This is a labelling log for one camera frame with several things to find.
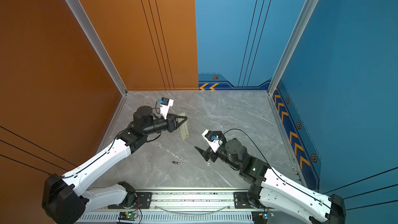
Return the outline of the beige remote control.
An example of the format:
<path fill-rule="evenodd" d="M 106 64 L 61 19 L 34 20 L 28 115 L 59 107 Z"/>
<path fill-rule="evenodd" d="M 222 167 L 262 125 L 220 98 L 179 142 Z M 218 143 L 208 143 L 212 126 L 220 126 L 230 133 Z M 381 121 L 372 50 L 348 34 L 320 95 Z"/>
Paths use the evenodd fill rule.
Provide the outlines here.
<path fill-rule="evenodd" d="M 182 118 L 179 118 L 179 123 L 181 123 L 179 130 L 180 130 L 180 134 L 181 134 L 181 139 L 183 141 L 185 141 L 188 138 L 190 138 L 188 116 L 186 113 L 180 113 L 178 115 L 182 117 Z"/>

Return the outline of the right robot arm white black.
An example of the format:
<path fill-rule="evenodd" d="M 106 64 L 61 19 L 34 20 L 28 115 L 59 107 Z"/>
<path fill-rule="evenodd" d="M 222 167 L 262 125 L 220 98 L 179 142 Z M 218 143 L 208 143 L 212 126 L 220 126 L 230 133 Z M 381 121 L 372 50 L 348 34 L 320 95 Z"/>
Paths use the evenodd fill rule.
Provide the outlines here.
<path fill-rule="evenodd" d="M 248 202 L 256 208 L 273 208 L 306 224 L 343 224 L 343 198 L 323 195 L 279 173 L 267 162 L 250 155 L 237 139 L 212 141 L 206 150 L 197 148 L 206 161 L 225 162 L 250 184 Z"/>

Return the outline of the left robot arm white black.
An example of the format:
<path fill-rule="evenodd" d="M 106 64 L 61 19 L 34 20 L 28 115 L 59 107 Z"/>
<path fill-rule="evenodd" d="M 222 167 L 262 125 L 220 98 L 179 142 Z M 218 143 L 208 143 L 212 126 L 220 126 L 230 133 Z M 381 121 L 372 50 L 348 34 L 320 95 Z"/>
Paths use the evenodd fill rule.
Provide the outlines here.
<path fill-rule="evenodd" d="M 163 131 L 172 133 L 187 119 L 168 112 L 158 117 L 152 107 L 139 107 L 133 121 L 101 152 L 62 176 L 52 174 L 46 179 L 42 198 L 45 213 L 57 224 L 73 224 L 83 214 L 106 206 L 133 207 L 137 201 L 136 190 L 125 181 L 97 190 L 89 187 L 115 164 L 147 143 L 149 135 L 161 135 Z"/>

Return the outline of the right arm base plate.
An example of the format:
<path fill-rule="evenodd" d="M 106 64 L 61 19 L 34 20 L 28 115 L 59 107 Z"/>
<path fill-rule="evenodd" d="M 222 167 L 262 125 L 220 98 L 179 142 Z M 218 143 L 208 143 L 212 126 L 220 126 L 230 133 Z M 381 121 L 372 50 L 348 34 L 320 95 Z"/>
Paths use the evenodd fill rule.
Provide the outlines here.
<path fill-rule="evenodd" d="M 256 201 L 247 192 L 234 192 L 234 206 L 236 209 L 258 208 Z"/>

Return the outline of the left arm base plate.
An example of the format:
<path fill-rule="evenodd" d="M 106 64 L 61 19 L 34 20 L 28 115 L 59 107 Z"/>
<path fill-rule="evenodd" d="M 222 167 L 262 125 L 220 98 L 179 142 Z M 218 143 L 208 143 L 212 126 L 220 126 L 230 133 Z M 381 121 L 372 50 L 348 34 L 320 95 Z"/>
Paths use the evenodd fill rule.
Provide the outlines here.
<path fill-rule="evenodd" d="M 152 192 L 136 192 L 127 194 L 120 204 L 109 205 L 108 209 L 150 209 Z"/>

